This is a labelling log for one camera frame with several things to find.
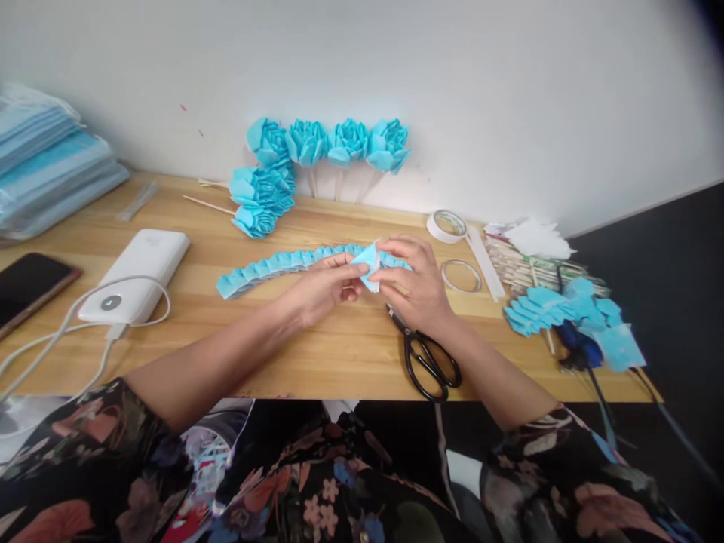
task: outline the scissor blade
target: scissor blade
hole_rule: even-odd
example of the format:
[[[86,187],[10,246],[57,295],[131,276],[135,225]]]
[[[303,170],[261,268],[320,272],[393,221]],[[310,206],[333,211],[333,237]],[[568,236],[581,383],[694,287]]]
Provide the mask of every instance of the scissor blade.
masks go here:
[[[405,324],[405,321],[402,320],[402,317],[395,313],[392,306],[388,303],[385,304],[385,307],[387,308],[387,312],[390,314],[390,317],[392,317],[393,322],[397,325],[397,328],[399,328],[402,333],[405,333],[407,325]]]

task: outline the tape roll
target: tape roll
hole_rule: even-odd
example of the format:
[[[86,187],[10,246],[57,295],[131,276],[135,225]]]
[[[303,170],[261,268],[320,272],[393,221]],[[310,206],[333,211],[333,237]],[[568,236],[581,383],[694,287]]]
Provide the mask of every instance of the tape roll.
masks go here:
[[[443,226],[452,228],[454,233],[451,234],[447,232]],[[477,264],[480,266],[480,271],[483,273],[493,302],[498,303],[499,299],[505,298],[503,283],[500,282],[498,272],[495,271],[495,266],[492,264],[492,260],[488,255],[485,245],[483,245],[483,239],[477,229],[472,228],[468,230],[468,225],[465,221],[452,211],[438,210],[428,217],[428,232],[430,232],[433,238],[446,244],[454,244],[461,239],[465,239],[468,245],[470,245],[470,250],[473,252]]]
[[[452,226],[454,234],[443,230],[443,226]],[[438,241],[447,244],[454,244],[465,237],[468,226],[465,221],[455,215],[452,211],[437,210],[428,217],[428,232]]]
[[[464,266],[465,268],[469,269],[469,270],[473,273],[473,276],[475,276],[475,281],[477,281],[477,283],[476,283],[476,285],[475,285],[475,288],[474,288],[473,290],[465,290],[465,289],[462,289],[462,288],[460,288],[460,287],[456,287],[456,286],[452,283],[452,281],[450,281],[450,279],[447,278],[447,266],[448,266],[449,264],[458,264],[458,265],[462,265],[462,266]],[[473,268],[470,264],[468,264],[468,263],[465,262],[464,260],[446,260],[446,261],[443,263],[443,267],[440,269],[440,271],[442,272],[443,281],[445,281],[445,284],[446,284],[448,287],[450,287],[451,289],[457,290],[458,292],[464,292],[464,293],[470,293],[470,294],[472,294],[472,293],[480,292],[480,290],[483,288],[483,280],[480,278],[480,274],[477,272],[477,270],[476,270],[475,268]]]

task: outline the phone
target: phone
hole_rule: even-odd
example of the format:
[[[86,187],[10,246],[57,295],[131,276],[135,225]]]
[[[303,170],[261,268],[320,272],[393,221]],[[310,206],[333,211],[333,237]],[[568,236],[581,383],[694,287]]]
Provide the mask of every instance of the phone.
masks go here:
[[[0,271],[0,339],[82,273],[40,253],[28,253]]]

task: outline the floral dress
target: floral dress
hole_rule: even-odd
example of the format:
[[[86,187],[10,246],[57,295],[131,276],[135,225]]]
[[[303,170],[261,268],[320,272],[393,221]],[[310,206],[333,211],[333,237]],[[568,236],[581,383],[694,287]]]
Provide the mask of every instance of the floral dress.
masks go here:
[[[396,475],[354,413],[247,473],[259,457],[243,436],[201,541],[479,541],[444,499]],[[117,379],[49,415],[5,468],[0,541],[160,541],[191,479],[179,437]],[[650,477],[562,406],[505,438],[480,489],[495,543],[698,540]]]

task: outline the paper flower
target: paper flower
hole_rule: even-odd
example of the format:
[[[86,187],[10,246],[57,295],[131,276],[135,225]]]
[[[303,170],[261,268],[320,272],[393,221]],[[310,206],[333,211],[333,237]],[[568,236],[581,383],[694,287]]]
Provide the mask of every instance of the paper flower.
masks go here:
[[[294,205],[292,191],[274,168],[238,168],[229,183],[232,200],[242,207],[261,206],[275,215],[286,213]]]
[[[292,161],[282,162],[281,164],[277,164],[276,166],[274,166],[274,169],[281,174],[282,179],[284,179],[284,182],[287,184],[289,190],[293,194],[294,189],[296,188],[296,185],[294,184],[294,181],[296,180],[296,170],[294,169],[294,163]]]
[[[277,216],[262,206],[247,205],[239,207],[232,223],[250,238],[259,239],[274,231]]]
[[[327,156],[330,138],[318,122],[297,119],[285,137],[289,158],[301,167],[313,167]]]
[[[367,163],[378,171],[391,171],[392,175],[397,175],[412,152],[412,149],[405,151],[406,144],[407,127],[402,126],[399,119],[380,121],[370,134]]]
[[[272,167],[289,160],[285,134],[278,123],[262,117],[247,131],[247,145],[262,166]]]
[[[349,118],[334,128],[334,134],[330,134],[331,149],[327,160],[336,166],[349,168],[352,162],[364,160],[369,142],[370,132],[364,124]]]

